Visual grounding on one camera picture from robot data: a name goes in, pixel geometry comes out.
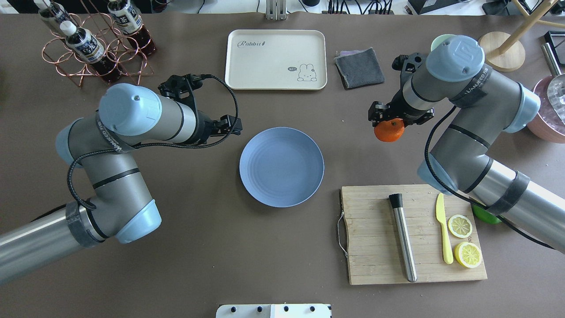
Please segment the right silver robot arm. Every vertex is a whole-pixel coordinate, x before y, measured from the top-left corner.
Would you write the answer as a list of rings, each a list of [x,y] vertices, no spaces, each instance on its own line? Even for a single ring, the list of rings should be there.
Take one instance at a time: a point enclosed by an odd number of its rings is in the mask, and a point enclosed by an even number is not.
[[[432,118],[436,103],[448,99],[460,110],[432,151],[425,150],[421,179],[442,193],[467,193],[490,215],[564,252],[564,199],[486,154],[500,133],[532,121],[541,101],[485,58],[476,40],[447,38],[416,65],[389,103],[371,105],[369,120],[373,126],[395,118],[421,125]]]

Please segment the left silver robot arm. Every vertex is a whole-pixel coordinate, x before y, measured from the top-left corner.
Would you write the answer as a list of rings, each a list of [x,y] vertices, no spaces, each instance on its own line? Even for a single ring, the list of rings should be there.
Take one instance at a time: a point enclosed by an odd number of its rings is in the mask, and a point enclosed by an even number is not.
[[[56,150],[68,163],[73,201],[1,236],[1,283],[20,278],[111,237],[131,243],[161,225],[155,199],[132,155],[145,147],[208,148],[208,138],[239,135],[239,114],[210,119],[196,107],[194,80],[174,76],[160,93],[116,84],[96,112],[65,127]]]

